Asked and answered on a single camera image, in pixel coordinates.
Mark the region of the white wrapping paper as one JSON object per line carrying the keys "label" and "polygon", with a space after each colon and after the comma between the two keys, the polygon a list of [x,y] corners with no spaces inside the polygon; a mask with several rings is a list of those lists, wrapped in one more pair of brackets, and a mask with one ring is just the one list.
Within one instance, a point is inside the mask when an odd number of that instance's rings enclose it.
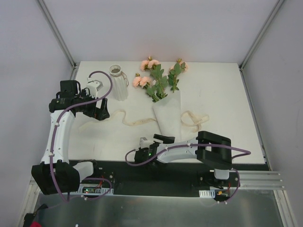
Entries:
{"label": "white wrapping paper", "polygon": [[181,95],[176,91],[152,106],[161,134],[181,141]]}

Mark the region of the cream ribbon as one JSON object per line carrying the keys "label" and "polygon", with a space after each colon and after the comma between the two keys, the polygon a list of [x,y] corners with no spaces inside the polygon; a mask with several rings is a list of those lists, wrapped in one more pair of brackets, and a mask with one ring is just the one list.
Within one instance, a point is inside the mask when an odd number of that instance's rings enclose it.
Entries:
{"label": "cream ribbon", "polygon": [[[108,121],[113,120],[114,117],[119,113],[123,113],[122,124],[124,124],[126,126],[130,126],[130,127],[135,127],[135,126],[147,124],[147,123],[150,123],[150,122],[158,122],[154,118],[145,118],[145,119],[140,119],[140,120],[137,120],[137,121],[134,121],[134,122],[128,122],[125,119],[126,118],[126,111],[123,110],[123,109],[116,110],[115,112],[112,113],[112,115],[109,118],[105,119],[103,122],[108,122]],[[185,121],[183,121],[183,117],[185,115],[187,115],[190,118],[190,120],[192,121],[192,124],[189,124],[189,123],[186,123]],[[201,130],[202,124],[209,121],[209,119],[210,119],[210,117],[207,114],[203,115],[203,116],[197,116],[194,113],[192,113],[191,111],[187,110],[187,111],[184,111],[181,114],[180,123],[181,123],[182,126],[192,127],[193,128],[192,132],[198,132],[198,131]],[[99,123],[99,122],[90,121],[90,122],[84,123],[83,125],[81,125],[78,128],[78,132],[82,132],[82,131],[86,130],[89,126],[91,126],[93,124],[97,124],[97,123]]]}

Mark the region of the pink rose stem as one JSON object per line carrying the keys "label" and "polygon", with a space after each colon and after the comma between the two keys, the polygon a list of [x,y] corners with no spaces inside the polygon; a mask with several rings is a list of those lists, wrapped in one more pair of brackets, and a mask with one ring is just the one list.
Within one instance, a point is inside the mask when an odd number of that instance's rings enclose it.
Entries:
{"label": "pink rose stem", "polygon": [[150,97],[154,103],[160,101],[165,97],[163,90],[160,88],[158,82],[156,80],[152,80],[150,77],[142,77],[139,73],[136,73],[132,81],[132,85],[134,88],[142,88],[145,91],[146,95]]}
{"label": "pink rose stem", "polygon": [[176,63],[170,67],[168,72],[168,82],[171,86],[170,90],[174,93],[175,91],[179,91],[178,83],[179,79],[178,76],[182,73],[185,73],[188,70],[188,65],[185,61],[181,58],[176,60]]}
{"label": "pink rose stem", "polygon": [[156,80],[160,85],[160,88],[163,90],[164,98],[167,97],[166,88],[169,85],[168,76],[164,75],[164,69],[161,67],[161,63],[153,59],[151,56],[147,60],[142,61],[141,70],[149,73],[149,76],[152,80]]}

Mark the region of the pink rose stem top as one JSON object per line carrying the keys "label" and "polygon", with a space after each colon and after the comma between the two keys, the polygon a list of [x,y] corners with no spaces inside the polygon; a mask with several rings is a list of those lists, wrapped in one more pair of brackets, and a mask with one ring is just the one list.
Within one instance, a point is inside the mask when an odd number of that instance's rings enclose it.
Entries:
{"label": "pink rose stem top", "polygon": [[168,76],[164,75],[164,69],[161,67],[161,63],[153,59],[151,56],[147,60],[142,61],[141,70],[149,73],[149,76],[152,80],[156,80],[160,85],[160,88],[163,90],[164,98],[167,97],[166,88],[169,85]]}

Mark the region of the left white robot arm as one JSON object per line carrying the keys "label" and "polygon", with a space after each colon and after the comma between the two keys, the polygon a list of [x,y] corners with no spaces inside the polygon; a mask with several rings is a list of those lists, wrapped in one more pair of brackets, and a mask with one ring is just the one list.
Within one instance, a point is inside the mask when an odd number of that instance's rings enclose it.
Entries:
{"label": "left white robot arm", "polygon": [[51,127],[45,153],[40,164],[32,166],[31,174],[44,195],[75,192],[85,179],[95,184],[100,172],[93,161],[81,161],[72,166],[68,158],[72,125],[77,113],[98,121],[110,117],[107,99],[97,107],[97,94],[103,87],[101,81],[90,80],[85,88],[76,80],[60,82],[60,91],[49,104]]}

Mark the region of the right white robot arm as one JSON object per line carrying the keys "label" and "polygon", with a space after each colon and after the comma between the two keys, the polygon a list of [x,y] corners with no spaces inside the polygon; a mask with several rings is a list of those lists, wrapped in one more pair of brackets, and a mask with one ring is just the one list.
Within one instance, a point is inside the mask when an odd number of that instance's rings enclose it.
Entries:
{"label": "right white robot arm", "polygon": [[156,166],[177,160],[196,159],[214,170],[213,181],[225,186],[230,181],[232,169],[231,140],[208,131],[198,132],[197,137],[175,142],[175,137],[154,134],[154,141],[140,138],[134,163]]}

